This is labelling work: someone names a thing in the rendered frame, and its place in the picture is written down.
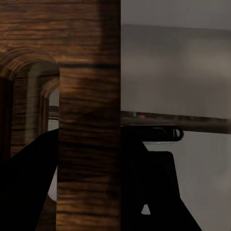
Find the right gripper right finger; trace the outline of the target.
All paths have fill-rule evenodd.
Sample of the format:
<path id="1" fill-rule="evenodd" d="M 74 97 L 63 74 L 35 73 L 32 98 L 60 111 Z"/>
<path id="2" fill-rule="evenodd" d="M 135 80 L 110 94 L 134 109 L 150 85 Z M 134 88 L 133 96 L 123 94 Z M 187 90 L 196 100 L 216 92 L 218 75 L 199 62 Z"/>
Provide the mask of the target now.
<path id="1" fill-rule="evenodd" d="M 142 214 L 132 160 L 149 207 Z M 124 231 L 202 231 L 139 136 L 121 129 Z"/>

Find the cutting board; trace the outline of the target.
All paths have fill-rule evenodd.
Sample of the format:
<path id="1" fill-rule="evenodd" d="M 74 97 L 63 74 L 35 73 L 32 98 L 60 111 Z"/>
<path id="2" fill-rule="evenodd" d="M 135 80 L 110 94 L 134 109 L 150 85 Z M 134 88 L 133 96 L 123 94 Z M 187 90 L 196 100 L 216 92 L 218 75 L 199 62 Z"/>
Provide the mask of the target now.
<path id="1" fill-rule="evenodd" d="M 121 231 L 121 0 L 0 0 L 0 166 L 35 62 L 60 70 L 54 231 Z"/>

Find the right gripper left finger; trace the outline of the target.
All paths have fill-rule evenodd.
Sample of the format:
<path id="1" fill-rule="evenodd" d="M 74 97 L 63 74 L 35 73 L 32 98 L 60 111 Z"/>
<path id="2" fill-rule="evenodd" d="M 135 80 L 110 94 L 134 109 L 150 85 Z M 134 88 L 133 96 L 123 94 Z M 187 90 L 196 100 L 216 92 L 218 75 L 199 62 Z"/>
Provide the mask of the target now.
<path id="1" fill-rule="evenodd" d="M 35 231 L 58 164 L 58 129 L 0 166 L 0 231 Z"/>

